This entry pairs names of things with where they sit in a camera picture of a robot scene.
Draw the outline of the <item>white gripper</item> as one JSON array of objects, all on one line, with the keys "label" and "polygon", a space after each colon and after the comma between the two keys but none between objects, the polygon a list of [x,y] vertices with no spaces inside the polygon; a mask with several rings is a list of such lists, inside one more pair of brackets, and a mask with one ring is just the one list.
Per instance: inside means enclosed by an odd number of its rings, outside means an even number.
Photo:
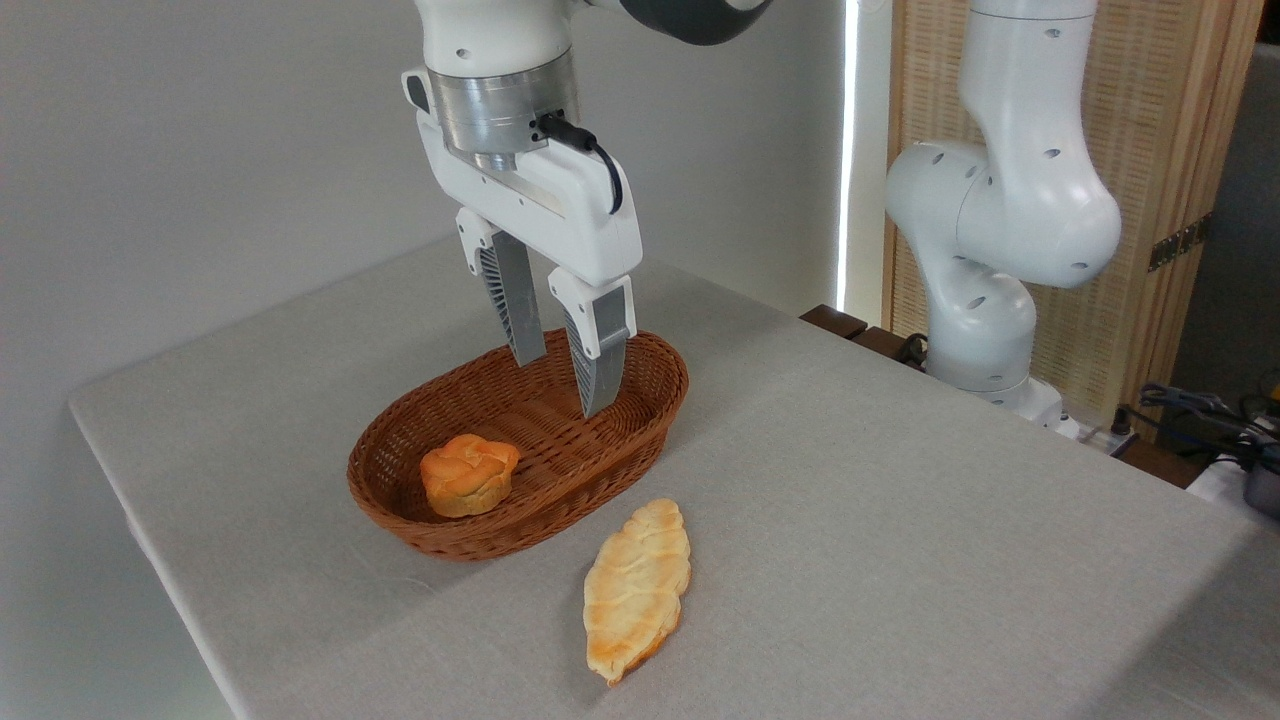
[{"label": "white gripper", "polygon": [[466,263],[483,281],[520,366],[547,351],[522,242],[563,266],[549,274],[550,291],[564,309],[582,414],[596,415],[616,401],[626,343],[637,333],[625,274],[643,260],[643,242],[625,172],[618,172],[623,201],[612,214],[611,176],[595,155],[550,141],[521,154],[515,170],[480,170],[449,151],[428,113],[417,113],[417,126],[436,181],[465,206],[456,224]]}]

